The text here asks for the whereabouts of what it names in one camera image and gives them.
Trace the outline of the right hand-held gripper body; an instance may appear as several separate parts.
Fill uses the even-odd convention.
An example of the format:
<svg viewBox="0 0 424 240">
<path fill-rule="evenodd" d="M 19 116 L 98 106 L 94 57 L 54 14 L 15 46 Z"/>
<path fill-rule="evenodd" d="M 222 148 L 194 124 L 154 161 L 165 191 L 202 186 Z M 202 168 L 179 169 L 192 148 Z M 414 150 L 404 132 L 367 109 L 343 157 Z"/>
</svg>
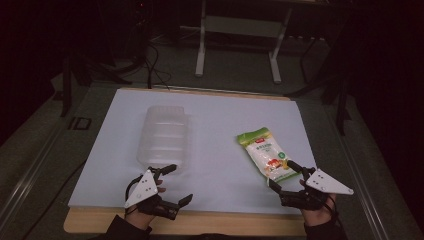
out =
<svg viewBox="0 0 424 240">
<path fill-rule="evenodd" d="M 304 189 L 299 192 L 279 191 L 281 205 L 302 210 L 319 210 L 327 206 L 330 194 L 353 195 L 354 190 L 321 169 L 301 167 Z"/>
</svg>

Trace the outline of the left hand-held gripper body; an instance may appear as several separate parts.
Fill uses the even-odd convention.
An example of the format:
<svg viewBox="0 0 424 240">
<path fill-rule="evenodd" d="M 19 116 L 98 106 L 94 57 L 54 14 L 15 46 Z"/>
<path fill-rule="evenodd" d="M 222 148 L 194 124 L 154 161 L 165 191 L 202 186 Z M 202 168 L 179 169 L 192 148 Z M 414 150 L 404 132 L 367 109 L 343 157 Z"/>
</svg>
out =
<svg viewBox="0 0 424 240">
<path fill-rule="evenodd" d="M 164 201 L 159 195 L 160 168 L 149 167 L 141 176 L 133 179 L 125 192 L 125 213 L 131 206 L 136 206 L 139 212 L 174 220 L 180 207 L 176 203 Z"/>
</svg>

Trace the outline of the clear plastic container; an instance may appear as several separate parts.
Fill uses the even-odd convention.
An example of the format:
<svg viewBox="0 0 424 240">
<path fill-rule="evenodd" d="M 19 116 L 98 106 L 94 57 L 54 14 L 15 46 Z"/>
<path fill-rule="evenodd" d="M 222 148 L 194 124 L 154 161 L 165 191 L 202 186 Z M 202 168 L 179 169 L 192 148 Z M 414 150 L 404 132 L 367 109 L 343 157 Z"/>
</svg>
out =
<svg viewBox="0 0 424 240">
<path fill-rule="evenodd" d="M 186 164 L 188 116 L 181 106 L 154 105 L 147 109 L 141 130 L 137 160 L 144 169 L 175 164 L 173 175 Z"/>
</svg>

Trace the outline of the green and white snack packet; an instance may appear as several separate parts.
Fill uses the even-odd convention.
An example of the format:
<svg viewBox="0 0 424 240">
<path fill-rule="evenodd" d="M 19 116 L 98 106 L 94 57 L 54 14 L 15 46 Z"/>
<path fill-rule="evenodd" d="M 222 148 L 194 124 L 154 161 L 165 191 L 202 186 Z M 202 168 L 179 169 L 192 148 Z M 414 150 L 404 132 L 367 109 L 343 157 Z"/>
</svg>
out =
<svg viewBox="0 0 424 240">
<path fill-rule="evenodd" d="M 272 132 L 263 127 L 237 136 L 237 142 L 247 151 L 258 170 L 267 179 L 275 182 L 297 175 L 288 166 L 291 157 L 275 140 Z"/>
</svg>

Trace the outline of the person's left hand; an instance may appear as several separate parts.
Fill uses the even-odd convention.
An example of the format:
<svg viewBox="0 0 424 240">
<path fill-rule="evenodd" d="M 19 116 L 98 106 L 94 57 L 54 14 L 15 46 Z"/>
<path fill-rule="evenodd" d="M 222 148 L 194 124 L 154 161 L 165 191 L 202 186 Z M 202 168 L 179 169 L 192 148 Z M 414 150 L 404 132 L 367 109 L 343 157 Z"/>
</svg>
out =
<svg viewBox="0 0 424 240">
<path fill-rule="evenodd" d="M 138 229 L 147 230 L 154 216 L 139 212 L 136 206 L 131 206 L 125 213 L 125 220 Z"/>
</svg>

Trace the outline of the person's right hand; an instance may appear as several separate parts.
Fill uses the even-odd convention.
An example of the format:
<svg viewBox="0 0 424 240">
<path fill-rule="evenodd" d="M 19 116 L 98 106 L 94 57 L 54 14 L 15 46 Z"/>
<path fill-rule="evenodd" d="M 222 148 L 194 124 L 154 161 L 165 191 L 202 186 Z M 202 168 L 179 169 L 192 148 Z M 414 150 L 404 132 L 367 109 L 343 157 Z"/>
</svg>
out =
<svg viewBox="0 0 424 240">
<path fill-rule="evenodd" d="M 332 219 L 335 208 L 336 195 L 330 194 L 324 206 L 319 210 L 302 210 L 301 214 L 304 223 L 308 227 L 318 226 L 329 222 Z"/>
</svg>

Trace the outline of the white table sheet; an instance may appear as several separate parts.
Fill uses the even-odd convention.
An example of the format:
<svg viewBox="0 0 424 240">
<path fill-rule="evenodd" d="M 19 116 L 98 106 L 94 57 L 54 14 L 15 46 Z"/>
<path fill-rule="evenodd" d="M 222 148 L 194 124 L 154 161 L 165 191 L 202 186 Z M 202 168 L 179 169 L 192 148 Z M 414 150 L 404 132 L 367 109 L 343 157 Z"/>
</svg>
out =
<svg viewBox="0 0 424 240">
<path fill-rule="evenodd" d="M 236 137 L 266 127 L 295 162 L 313 166 L 295 102 L 124 89 L 112 100 L 70 206 L 123 206 L 128 184 L 144 171 L 136 155 L 146 112 L 156 105 L 181 106 L 189 117 L 187 161 L 165 176 L 164 200 L 191 195 L 194 211 L 288 213 Z"/>
</svg>

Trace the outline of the black stand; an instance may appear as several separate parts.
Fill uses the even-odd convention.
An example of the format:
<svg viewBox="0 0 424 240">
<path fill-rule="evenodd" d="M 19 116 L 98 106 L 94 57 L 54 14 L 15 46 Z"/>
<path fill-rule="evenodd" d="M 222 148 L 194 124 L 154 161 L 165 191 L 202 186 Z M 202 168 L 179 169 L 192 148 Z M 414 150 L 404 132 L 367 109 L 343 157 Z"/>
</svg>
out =
<svg viewBox="0 0 424 240">
<path fill-rule="evenodd" d="M 332 98 L 337 101 L 335 124 L 338 133 L 341 136 L 345 135 L 344 121 L 347 114 L 346 103 L 350 79 L 350 75 L 338 77 L 337 80 L 332 84 Z"/>
</svg>

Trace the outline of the white metal stand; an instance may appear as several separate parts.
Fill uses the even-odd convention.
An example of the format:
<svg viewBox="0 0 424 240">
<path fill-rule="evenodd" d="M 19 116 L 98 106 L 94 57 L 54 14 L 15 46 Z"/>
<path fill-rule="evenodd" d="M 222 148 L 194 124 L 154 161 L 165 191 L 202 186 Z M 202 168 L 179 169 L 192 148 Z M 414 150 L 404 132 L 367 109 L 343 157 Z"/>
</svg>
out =
<svg viewBox="0 0 424 240">
<path fill-rule="evenodd" d="M 201 19 L 200 19 L 200 41 L 197 54 L 197 62 L 195 68 L 195 76 L 202 77 L 205 66 L 206 56 L 206 33 L 225 33 L 245 36 L 256 36 L 274 38 L 276 40 L 275 47 L 268 52 L 270 69 L 275 84 L 282 82 L 280 69 L 278 65 L 278 55 L 280 47 L 285 37 L 289 20 L 292 15 L 292 8 L 288 8 L 283 15 L 282 22 L 263 21 L 254 19 L 232 18 L 208 15 L 206 13 L 207 0 L 201 1 Z"/>
</svg>

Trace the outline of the metal floor rail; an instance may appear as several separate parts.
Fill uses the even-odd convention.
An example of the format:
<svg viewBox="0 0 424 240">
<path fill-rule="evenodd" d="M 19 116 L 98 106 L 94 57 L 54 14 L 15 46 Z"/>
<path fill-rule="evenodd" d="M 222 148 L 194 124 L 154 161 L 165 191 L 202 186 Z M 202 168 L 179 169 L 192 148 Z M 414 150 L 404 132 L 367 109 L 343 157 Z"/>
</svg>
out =
<svg viewBox="0 0 424 240">
<path fill-rule="evenodd" d="M 374 239 L 390 240 L 381 215 L 376 208 L 375 201 L 371 194 L 371 189 L 367 184 L 369 165 L 367 164 L 365 154 L 358 149 L 355 149 L 345 136 L 338 136 L 337 139 L 344 151 L 348 171 L 353 179 L 355 194 L 360 201 Z"/>
<path fill-rule="evenodd" d="M 0 209 L 0 232 L 3 231 L 12 221 L 26 196 L 31 191 L 31 188 L 38 178 L 42 166 L 44 165 L 47 155 L 62 132 L 62 127 L 56 127 L 52 130 L 45 142 L 41 145 L 40 150 L 31 160 L 30 166 L 15 185 L 11 195 L 7 198 L 5 204 Z"/>
</svg>

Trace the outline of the small black floor frame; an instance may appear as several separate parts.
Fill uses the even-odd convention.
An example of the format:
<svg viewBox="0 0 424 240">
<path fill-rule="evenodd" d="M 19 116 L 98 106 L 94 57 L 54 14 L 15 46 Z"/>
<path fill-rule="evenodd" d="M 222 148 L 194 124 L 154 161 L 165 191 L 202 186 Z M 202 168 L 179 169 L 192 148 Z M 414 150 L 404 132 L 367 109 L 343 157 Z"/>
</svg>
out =
<svg viewBox="0 0 424 240">
<path fill-rule="evenodd" d="M 73 117 L 68 125 L 69 130 L 88 130 L 92 119 L 86 117 Z"/>
</svg>

